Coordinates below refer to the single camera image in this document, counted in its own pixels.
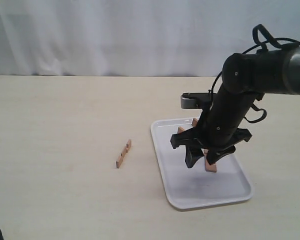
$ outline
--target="white backdrop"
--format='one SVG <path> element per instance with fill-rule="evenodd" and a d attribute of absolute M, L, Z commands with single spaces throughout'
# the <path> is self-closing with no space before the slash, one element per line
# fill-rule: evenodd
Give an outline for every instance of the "white backdrop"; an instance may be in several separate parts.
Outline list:
<path fill-rule="evenodd" d="M 300 40 L 300 0 L 0 0 L 0 75 L 215 76 L 260 23 Z"/>

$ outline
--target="wooden tabletop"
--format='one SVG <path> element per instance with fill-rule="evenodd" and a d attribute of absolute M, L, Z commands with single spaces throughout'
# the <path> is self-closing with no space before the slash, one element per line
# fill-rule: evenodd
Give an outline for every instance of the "wooden tabletop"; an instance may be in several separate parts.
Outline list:
<path fill-rule="evenodd" d="M 150 126 L 197 116 L 181 109 L 180 95 L 212 82 L 0 76 L 5 240 L 300 239 L 300 96 L 268 94 L 257 102 L 268 117 L 242 123 L 253 137 L 235 154 L 254 184 L 251 200 L 186 212 L 169 205 Z"/>

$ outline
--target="plastic tray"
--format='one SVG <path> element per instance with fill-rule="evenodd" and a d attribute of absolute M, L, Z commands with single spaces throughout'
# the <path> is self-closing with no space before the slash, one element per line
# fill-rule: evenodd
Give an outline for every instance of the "plastic tray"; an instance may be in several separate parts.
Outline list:
<path fill-rule="evenodd" d="M 191 128 L 192 119 L 158 120 L 151 125 L 164 190 L 170 204 L 179 210 L 191 210 L 249 200 L 254 190 L 234 154 L 219 160 L 214 173 L 205 170 L 204 157 L 188 169 L 185 146 L 172 148 L 172 134 L 177 133 L 178 127 Z"/>

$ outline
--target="table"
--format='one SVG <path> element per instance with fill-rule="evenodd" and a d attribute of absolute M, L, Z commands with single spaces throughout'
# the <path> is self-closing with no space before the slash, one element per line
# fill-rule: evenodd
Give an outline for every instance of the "table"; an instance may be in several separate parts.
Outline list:
<path fill-rule="evenodd" d="M 266 95 L 268 117 L 236 156 L 248 202 L 180 212 L 150 133 L 197 116 L 184 92 L 213 78 L 0 76 L 0 228 L 6 240 L 300 239 L 300 96 Z M 249 112 L 250 119 L 258 117 Z M 128 139 L 120 169 L 115 161 Z"/>

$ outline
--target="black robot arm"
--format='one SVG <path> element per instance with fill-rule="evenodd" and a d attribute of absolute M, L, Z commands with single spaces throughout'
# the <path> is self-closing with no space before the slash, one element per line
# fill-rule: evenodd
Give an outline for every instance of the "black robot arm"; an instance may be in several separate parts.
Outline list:
<path fill-rule="evenodd" d="M 260 42 L 258 31 L 267 39 Z M 258 25 L 252 31 L 257 47 L 256 54 L 235 53 L 224 63 L 222 84 L 217 94 L 184 93 L 181 107 L 202 109 L 195 127 L 172 135 L 171 145 L 185 146 L 185 163 L 188 168 L 204 156 L 202 149 L 208 150 L 207 161 L 210 165 L 222 157 L 235 152 L 235 145 L 248 142 L 252 137 L 248 129 L 238 128 L 248 110 L 262 110 L 261 119 L 267 112 L 254 105 L 264 94 L 300 95 L 300 42 L 281 45 L 264 26 Z M 266 43 L 278 50 L 268 51 Z"/>

